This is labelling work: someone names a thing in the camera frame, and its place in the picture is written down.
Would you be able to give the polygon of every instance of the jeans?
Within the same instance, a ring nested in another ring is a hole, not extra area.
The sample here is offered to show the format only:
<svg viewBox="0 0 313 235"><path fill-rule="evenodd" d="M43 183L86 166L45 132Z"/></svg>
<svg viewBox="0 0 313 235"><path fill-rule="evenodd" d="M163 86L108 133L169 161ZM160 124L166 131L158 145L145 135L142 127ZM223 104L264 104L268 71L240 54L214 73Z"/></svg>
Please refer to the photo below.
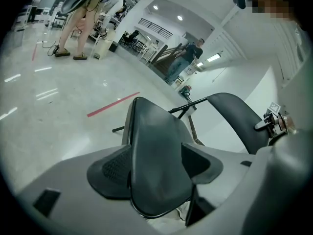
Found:
<svg viewBox="0 0 313 235"><path fill-rule="evenodd" d="M164 78L164 81L168 84L172 84L179 76L179 74L189 66L189 62L178 57L172 62L171 66L168 69L167 75Z"/></svg>

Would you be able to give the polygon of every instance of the standing man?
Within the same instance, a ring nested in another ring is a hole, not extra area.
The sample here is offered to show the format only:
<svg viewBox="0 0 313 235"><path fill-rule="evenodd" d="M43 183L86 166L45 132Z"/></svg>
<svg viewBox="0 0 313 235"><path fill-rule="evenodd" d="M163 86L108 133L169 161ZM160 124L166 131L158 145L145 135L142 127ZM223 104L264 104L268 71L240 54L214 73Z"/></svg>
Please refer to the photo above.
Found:
<svg viewBox="0 0 313 235"><path fill-rule="evenodd" d="M179 74L186 69L192 61L197 61L203 53L201 49L204 40L200 38L196 45L188 45L185 50L180 52L174 62L168 69L164 81L171 85L179 76Z"/></svg>
<svg viewBox="0 0 313 235"><path fill-rule="evenodd" d="M32 2L32 8L31 8L31 11L30 11L30 21L33 23L35 21L35 16L36 16L36 11L37 11L37 7L39 5L39 3L41 2L42 0L33 0Z"/></svg>

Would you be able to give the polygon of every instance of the brown sandal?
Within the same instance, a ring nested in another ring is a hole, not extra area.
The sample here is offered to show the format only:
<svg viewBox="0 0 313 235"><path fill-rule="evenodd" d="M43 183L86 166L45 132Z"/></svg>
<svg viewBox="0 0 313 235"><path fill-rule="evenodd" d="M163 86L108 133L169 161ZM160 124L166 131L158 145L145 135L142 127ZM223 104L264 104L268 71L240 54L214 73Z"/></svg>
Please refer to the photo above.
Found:
<svg viewBox="0 0 313 235"><path fill-rule="evenodd" d="M67 49L64 49L63 52L59 53L55 53L55 57L66 57L66 56L70 56L70 52Z"/></svg>
<svg viewBox="0 0 313 235"><path fill-rule="evenodd" d="M73 59L74 60L87 60L87 56L84 54L84 53L82 53L81 55L79 55L79 56L73 56Z"/></svg>

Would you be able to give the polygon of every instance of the chair backrest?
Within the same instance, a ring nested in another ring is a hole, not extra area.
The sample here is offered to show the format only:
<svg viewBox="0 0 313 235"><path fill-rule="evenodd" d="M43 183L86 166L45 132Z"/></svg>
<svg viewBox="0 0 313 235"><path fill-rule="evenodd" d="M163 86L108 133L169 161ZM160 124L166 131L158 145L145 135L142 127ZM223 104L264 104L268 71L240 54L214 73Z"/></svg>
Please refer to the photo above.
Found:
<svg viewBox="0 0 313 235"><path fill-rule="evenodd" d="M268 131L254 129L262 119L239 97L229 93L217 93L208 96L207 100L234 129L248 153L256 154L258 149L268 145Z"/></svg>
<svg viewBox="0 0 313 235"><path fill-rule="evenodd" d="M136 98L132 109L132 127L124 130L132 132L132 204L143 216L158 217L191 196L181 143L193 139L180 119L144 98Z"/></svg>

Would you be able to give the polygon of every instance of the floor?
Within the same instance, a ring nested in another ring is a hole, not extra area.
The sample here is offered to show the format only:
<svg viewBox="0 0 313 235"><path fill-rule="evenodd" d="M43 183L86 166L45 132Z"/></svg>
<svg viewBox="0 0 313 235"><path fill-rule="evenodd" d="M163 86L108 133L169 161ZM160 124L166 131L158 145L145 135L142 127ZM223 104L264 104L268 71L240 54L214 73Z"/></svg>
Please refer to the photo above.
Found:
<svg viewBox="0 0 313 235"><path fill-rule="evenodd" d="M43 46L59 36L58 29L31 24L22 46L8 43L1 51L1 168L15 194L61 160L120 145L122 132L112 129L124 125L134 96L92 117L87 114L137 92L166 110L178 106L115 53L87 61L49 57ZM76 41L66 45L72 53ZM90 40L87 55L92 46ZM188 118L183 121L190 129Z"/></svg>

